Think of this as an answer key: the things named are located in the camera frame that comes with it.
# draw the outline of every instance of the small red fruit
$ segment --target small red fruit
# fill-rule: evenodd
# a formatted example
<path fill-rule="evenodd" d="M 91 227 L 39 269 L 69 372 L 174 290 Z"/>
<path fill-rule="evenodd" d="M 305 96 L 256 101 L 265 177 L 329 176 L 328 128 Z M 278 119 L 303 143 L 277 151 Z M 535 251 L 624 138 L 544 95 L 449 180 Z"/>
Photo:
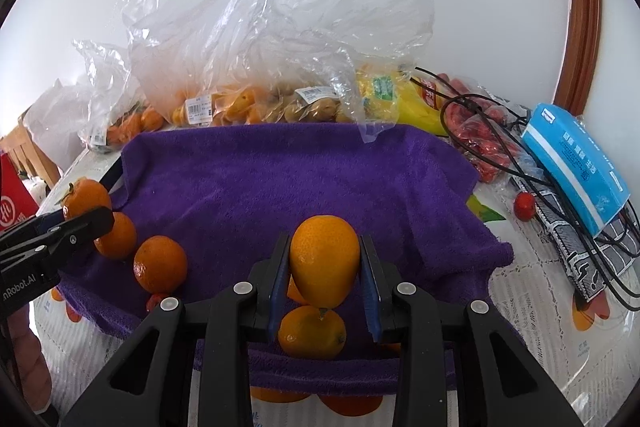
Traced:
<path fill-rule="evenodd" d="M 536 215 L 536 198 L 528 192 L 521 192 L 513 201 L 513 213 L 521 221 L 529 221 Z"/>
<path fill-rule="evenodd" d="M 154 293 L 149 297 L 149 300 L 146 302 L 146 312 L 151 313 L 151 310 L 158 306 L 164 299 L 169 296 L 168 293 Z"/>

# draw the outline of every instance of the white stripe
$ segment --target white stripe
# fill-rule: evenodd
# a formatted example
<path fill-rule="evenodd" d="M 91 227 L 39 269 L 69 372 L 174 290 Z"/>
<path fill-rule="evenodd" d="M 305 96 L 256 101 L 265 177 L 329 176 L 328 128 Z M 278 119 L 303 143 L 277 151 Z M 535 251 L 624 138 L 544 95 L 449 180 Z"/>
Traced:
<path fill-rule="evenodd" d="M 527 125 L 527 128 L 525 129 L 525 133 L 526 132 L 528 132 L 532 136 L 532 138 L 536 142 L 538 142 L 540 147 L 542 147 L 542 149 L 549 156 L 551 156 L 551 159 L 553 160 L 553 162 L 558 166 L 558 168 L 562 171 L 562 174 L 564 174 L 564 176 L 569 181 L 569 183 L 571 183 L 571 186 L 578 193 L 578 196 L 582 200 L 582 203 L 584 203 L 584 206 L 587 207 L 587 210 L 591 214 L 591 217 L 593 217 L 593 220 L 596 222 L 596 225 L 598 226 L 598 228 L 602 230 L 605 226 L 604 221 L 600 217 L 600 214 L 598 214 L 596 207 L 594 206 L 593 202 L 590 200 L 587 193 L 584 191 L 584 188 L 582 187 L 582 185 L 580 185 L 578 178 L 576 178 L 574 173 L 571 172 L 571 169 L 569 168 L 569 166 L 564 162 L 564 160 L 560 157 L 560 155 L 556 152 L 556 150 L 553 147 L 551 147 L 551 144 L 548 141 L 546 141 L 545 137 L 543 137 L 542 134 L 540 134 L 540 132 L 535 127 L 533 127 L 531 124 Z"/>

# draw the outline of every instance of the green label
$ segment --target green label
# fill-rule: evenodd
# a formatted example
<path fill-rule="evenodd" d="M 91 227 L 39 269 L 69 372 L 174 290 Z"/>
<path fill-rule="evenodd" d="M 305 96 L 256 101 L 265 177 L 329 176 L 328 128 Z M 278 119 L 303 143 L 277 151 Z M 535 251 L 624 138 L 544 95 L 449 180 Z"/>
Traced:
<path fill-rule="evenodd" d="M 380 100 L 394 99 L 394 84 L 390 76 L 377 76 L 372 80 L 373 94 Z"/>

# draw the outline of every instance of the brown wooden trim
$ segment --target brown wooden trim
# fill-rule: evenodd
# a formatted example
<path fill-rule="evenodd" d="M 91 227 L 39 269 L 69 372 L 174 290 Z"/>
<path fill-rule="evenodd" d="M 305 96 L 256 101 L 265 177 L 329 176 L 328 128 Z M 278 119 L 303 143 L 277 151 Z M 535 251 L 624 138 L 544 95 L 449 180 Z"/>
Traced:
<path fill-rule="evenodd" d="M 572 115 L 583 113 L 600 46 L 602 0 L 571 0 L 564 64 L 554 103 Z"/>

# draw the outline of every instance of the barcode sticker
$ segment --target barcode sticker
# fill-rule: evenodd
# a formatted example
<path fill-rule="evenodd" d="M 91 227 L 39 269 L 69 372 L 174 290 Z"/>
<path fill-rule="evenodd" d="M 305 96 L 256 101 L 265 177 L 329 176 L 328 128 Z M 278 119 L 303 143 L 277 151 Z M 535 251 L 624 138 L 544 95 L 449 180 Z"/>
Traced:
<path fill-rule="evenodd" d="M 203 94 L 196 98 L 190 98 L 184 102 L 187 108 L 187 120 L 189 124 L 213 122 L 213 111 L 211 110 L 211 95 Z"/>
<path fill-rule="evenodd" d="M 321 98 L 332 98 L 338 100 L 340 97 L 335 94 L 334 88 L 329 86 L 301 87 L 296 89 L 302 99 L 307 103 L 314 103 Z"/>
<path fill-rule="evenodd" d="M 94 131 L 89 140 L 89 145 L 107 145 L 107 129 L 102 128 Z"/>

